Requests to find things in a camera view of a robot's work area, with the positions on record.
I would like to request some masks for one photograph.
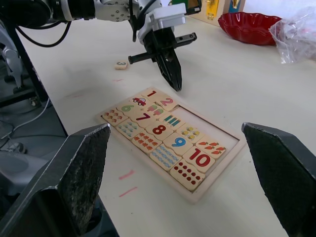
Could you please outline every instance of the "white table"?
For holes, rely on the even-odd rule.
[[[26,32],[51,43],[63,29]],[[95,125],[94,116],[103,109],[155,86],[240,135],[246,121],[277,127],[295,134],[316,154],[314,62],[281,65],[276,48],[234,41],[220,28],[191,18],[175,33],[192,32],[197,41],[176,50],[183,76],[180,93],[150,60],[114,70],[117,60],[145,51],[132,42],[127,22],[74,22],[65,41],[50,49],[22,41],[69,133]],[[118,179],[130,170],[135,173]],[[111,137],[99,195],[121,237],[287,236],[259,184],[248,148],[200,202],[190,205]]]

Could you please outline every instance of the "wooden number puzzle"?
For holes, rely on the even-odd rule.
[[[227,144],[205,127],[176,113],[182,108],[209,126],[236,140]],[[187,200],[197,202],[232,159],[245,140],[156,88],[148,88],[97,115],[111,133],[131,149]]]

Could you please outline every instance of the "red number 7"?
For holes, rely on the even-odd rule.
[[[139,121],[139,120],[149,119],[150,118],[150,115],[148,115],[146,113],[143,113],[143,115],[145,115],[145,117],[137,118],[136,120]]]

